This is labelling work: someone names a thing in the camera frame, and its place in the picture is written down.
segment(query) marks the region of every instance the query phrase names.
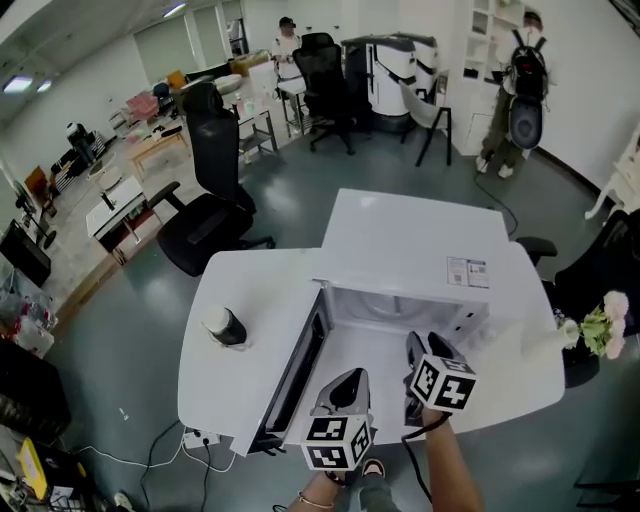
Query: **mesh chair back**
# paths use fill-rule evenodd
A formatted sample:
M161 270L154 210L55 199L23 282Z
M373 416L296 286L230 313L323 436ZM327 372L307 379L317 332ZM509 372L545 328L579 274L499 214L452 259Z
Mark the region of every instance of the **mesh chair back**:
M323 46L331 46L333 44L333 38L326 32L314 32L312 34L305 34L302 36L301 47L305 50L322 48Z
M293 60L302 73L307 91L328 99L347 94L347 82L342 75L341 49L338 45L300 48L293 52Z
M554 306L580 322L609 291L629 298L625 336L640 332L640 211L613 213L591 247L556 274Z
M224 108L213 82L190 87L183 108L198 183L213 195L237 203L238 120Z

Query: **chair armrest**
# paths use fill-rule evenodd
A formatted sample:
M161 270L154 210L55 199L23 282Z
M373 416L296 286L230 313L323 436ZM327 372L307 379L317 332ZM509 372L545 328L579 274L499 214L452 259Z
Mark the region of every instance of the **chair armrest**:
M149 209L153 210L158 203L162 201L167 201L171 206L173 206L176 210L181 210L184 208L184 203L180 201L174 194L176 189L180 186L180 183L177 181L172 181L166 187L164 187L160 192L158 192L155 196L147 201L147 206Z
M537 265L543 256L557 256L558 249L551 240L537 238L535 236L524 236L516 239L524 250L527 251L531 262Z

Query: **microwave label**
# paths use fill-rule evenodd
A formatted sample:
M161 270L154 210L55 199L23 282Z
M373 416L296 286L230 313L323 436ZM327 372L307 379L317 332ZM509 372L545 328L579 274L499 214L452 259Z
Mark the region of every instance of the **microwave label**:
M449 284L489 288L489 274L485 261L449 257L447 258L447 273Z

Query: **electric cord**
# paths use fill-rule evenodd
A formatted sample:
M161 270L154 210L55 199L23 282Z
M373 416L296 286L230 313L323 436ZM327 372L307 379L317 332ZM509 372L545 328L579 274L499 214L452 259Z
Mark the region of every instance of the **electric cord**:
M207 504L207 479L209 477L209 471L211 470L211 450L209 450L209 440L203 441L204 447L207 449L207 469L204 471L204 498L202 499L202 505L200 506L200 512L204 512L204 506Z
M511 208L509 208L506 204L504 204L502 201L500 201L500 199L498 199L491 192L489 192L486 188L484 188L482 185L480 185L480 183L478 182L478 178L480 178L480 173L479 172L477 172L475 178L473 178L473 182L476 184L476 187L478 187L485 194L487 194L491 199L493 199L496 203L498 203L502 208L504 208L509 213L511 218L513 219L513 227L511 228L509 233L507 233L507 236L510 237L511 235L513 235L518 230L518 227L520 226L520 222L518 221L518 217L516 217L516 215L511 210Z
M415 439L416 437L420 437L422 434L425 434L427 432L431 432L432 430L437 429L438 427L442 426L450 417L451 417L451 413L445 412L442 414L442 417L438 421L434 421L430 425L427 425L426 427L422 427L420 430L416 430L415 432L412 432L411 434L407 434L406 436L402 436L400 438L402 445L407 449L407 452L409 453L409 458L411 459L411 465L413 466L413 470L416 473L416 480L418 480L418 484L420 485L420 488L424 491L429 501L432 501L431 493L429 492L427 485L424 483L424 480L422 479L422 474L420 473L420 467L418 466L418 460L416 459L416 456L413 453L413 450L411 449L407 441L409 439Z
M225 469L218 469L218 468L214 468L211 465L211 461L209 461L209 464L207 464L205 461L203 461L202 459L198 458L198 457L194 457L193 455L191 455L189 452L187 452L187 450L184 447L184 444L182 445L182 451L184 452L184 454L189 457L190 459L193 459L197 462L199 462L200 464L203 464L205 466L209 466L209 469L211 469L211 471L214 471L216 473L227 473L232 467L233 467L233 463L236 461L236 453L233 454L233 457L231 458L231 462L229 463L229 465L225 468Z
M142 473L142 476L140 477L140 488L142 489L142 492L144 494L144 500L145 500L145 503L147 504L147 510L150 510L151 503L149 502L149 496L147 495L147 490L144 487L144 479L146 478L147 473L149 473L149 470L151 469L151 457L153 456L153 450L156 447L156 444L158 444L158 441L160 441L160 439L162 439L166 434L168 434L171 431L171 429L173 429L173 427L175 427L178 423L180 423L180 420L174 421L171 425L169 425L166 429L164 429L162 434L160 434L158 437L156 437L153 440L153 443L151 443L151 448L149 449L149 457L147 458L146 469L144 470L144 473ZM184 433L182 434L182 436L183 437L180 439L180 446L182 446L182 439L184 438ZM173 460L177 456L178 456L178 454L176 453L176 455L173 457L171 462L173 462Z
M184 434L185 434L186 431L187 431L187 427L184 428L184 431L182 433L182 437L184 437ZM182 438L180 439L180 446L178 446L178 450L173 455L173 457L171 457L171 460L169 460L167 462L159 462L158 464L153 464L153 465L149 466L149 469L159 468L159 467L162 467L162 466L168 466L169 464L171 464L173 461L176 460L176 457L178 457L178 454L180 453L181 446L182 446ZM82 453L82 452L84 452L86 450L91 450L91 451L97 453L98 455L101 455L102 457L107 457L108 459L113 460L114 462L119 462L121 464L128 464L130 466L138 466L138 467L145 468L145 469L147 468L147 465L143 464L142 462L134 462L134 461L131 461L131 460L119 459L118 457L114 457L110 453L101 452L100 450L98 450L94 446L85 446L84 448L81 448L80 450L73 451L72 454L73 455L77 455L77 454Z

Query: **gray floor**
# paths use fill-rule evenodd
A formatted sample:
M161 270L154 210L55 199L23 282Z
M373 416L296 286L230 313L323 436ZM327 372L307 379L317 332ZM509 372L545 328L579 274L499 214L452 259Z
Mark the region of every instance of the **gray floor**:
M284 148L281 159L256 162L244 181L258 206L250 235L271 234L280 248L319 246L341 187L498 209L475 186L470 161L454 152L453 165L446 166L442 136L436 137L423 165L415 168L421 143L418 133L404 146L385 134L374 134L368 141L357 137L358 153L349 157L337 139L319 145L316 154L308 152L303 140ZM497 178L495 170L480 180L513 209L519 221L515 236L543 236L557 244L560 255L540 265L545 277L575 260L606 218L602 212L586 222L583 214L595 197L536 156L509 181ZM505 218L511 229L512 219ZM153 438L177 418L182 337L197 286L198 279L176 269L153 243L84 307L48 356L60 369L72 408L74 421L65 434L68 447L93 444L119 457L145 461ZM588 473L585 477L596 481L614 472L635 476L640 453L634 436L640 420L635 396L639 357L636 340L628 340L619 360L603 360L593 381L567 391L558 404L459 436L486 509L570 510L580 496L572 485L581 475ZM171 458L180 432L177 427L165 438L154 462ZM226 444L212 449L218 467L229 460ZM400 509L428 510L401 445L374 448L373 453L388 464ZM139 510L144 509L141 468L88 452L82 460L106 494L124 490ZM182 454L172 465L152 470L147 479L151 508L198 510L204 472L204 466ZM310 476L296 448L275 458L239 459L231 472L209 477L207 510L269 511L275 503L288 504Z

